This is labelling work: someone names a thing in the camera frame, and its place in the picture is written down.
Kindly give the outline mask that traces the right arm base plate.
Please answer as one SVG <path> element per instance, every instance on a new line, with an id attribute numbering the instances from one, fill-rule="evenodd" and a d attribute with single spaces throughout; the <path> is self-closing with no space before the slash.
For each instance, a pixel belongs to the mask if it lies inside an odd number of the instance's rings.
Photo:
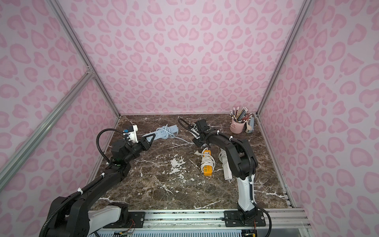
<path id="1" fill-rule="evenodd" d="M 265 227 L 266 221 L 261 210 L 253 209 L 250 212 L 242 210 L 224 211 L 222 221 L 226 227 Z"/>

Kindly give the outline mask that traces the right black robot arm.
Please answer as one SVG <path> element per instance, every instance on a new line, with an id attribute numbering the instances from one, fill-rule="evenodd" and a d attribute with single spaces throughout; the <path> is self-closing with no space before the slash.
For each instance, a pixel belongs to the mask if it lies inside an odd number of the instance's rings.
<path id="1" fill-rule="evenodd" d="M 222 221 L 226 227 L 251 227 L 253 230 L 247 236 L 256 237 L 257 227 L 268 225 L 266 236 L 270 236 L 271 216 L 255 200 L 254 179 L 258 161 L 249 142 L 220 132 L 211 127 L 205 119 L 190 124 L 183 118 L 178 118 L 178 123 L 192 133 L 192 141 L 197 147 L 200 148 L 204 144 L 215 145 L 226 152 L 229 168 L 232 176 L 237 178 L 238 187 L 237 210 L 224 211 Z"/>

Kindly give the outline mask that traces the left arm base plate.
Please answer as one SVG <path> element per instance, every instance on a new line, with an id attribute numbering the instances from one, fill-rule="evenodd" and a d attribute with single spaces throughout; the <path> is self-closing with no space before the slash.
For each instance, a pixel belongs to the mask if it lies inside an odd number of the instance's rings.
<path id="1" fill-rule="evenodd" d="M 122 214 L 119 220 L 114 223 L 110 223 L 103 227 L 103 229 L 141 229 L 144 226 L 145 212 L 132 211 L 127 214 Z"/>

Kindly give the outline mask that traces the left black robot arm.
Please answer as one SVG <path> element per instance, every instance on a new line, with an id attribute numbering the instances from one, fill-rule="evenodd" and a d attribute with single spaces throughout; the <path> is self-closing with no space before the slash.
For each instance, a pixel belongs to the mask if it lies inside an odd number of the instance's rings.
<path id="1" fill-rule="evenodd" d="M 136 130 L 137 127 L 134 126 L 122 131 L 124 138 L 114 143 L 113 160 L 104 172 L 76 192 L 67 197 L 58 197 L 52 202 L 39 236 L 87 237 L 106 226 L 137 226 L 129 214 L 127 204 L 112 203 L 101 210 L 91 210 L 100 197 L 128 175 L 130 161 L 149 150 L 156 139 L 155 133 L 138 139 Z"/>

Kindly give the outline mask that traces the white power strip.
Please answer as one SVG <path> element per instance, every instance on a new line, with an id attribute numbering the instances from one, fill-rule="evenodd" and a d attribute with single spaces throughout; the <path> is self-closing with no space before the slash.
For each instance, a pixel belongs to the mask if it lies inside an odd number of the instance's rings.
<path id="1" fill-rule="evenodd" d="M 224 172 L 224 179 L 227 181 L 230 181 L 233 179 L 231 169 L 229 167 L 228 163 L 228 157 L 225 150 L 221 149 L 219 153 L 219 160 L 222 162 L 223 172 Z"/>

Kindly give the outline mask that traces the light blue power strip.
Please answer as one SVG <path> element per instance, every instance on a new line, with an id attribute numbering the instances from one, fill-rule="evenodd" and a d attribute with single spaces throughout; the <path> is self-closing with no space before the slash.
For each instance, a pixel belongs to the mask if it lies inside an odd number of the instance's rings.
<path id="1" fill-rule="evenodd" d="M 156 131 L 151 132 L 151 133 L 154 133 L 156 135 L 155 140 L 159 140 L 159 139 L 166 140 L 169 138 L 175 138 L 179 133 L 179 129 L 178 129 L 177 125 L 173 125 L 173 126 L 165 125 L 165 126 L 160 127 Z"/>

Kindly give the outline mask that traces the orange power strip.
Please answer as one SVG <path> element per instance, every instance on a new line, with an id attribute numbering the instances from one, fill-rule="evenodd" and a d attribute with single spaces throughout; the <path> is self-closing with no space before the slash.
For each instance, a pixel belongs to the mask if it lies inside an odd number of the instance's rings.
<path id="1" fill-rule="evenodd" d="M 212 176 L 215 168 L 215 160 L 211 155 L 211 151 L 205 148 L 201 153 L 201 170 L 204 176 Z"/>

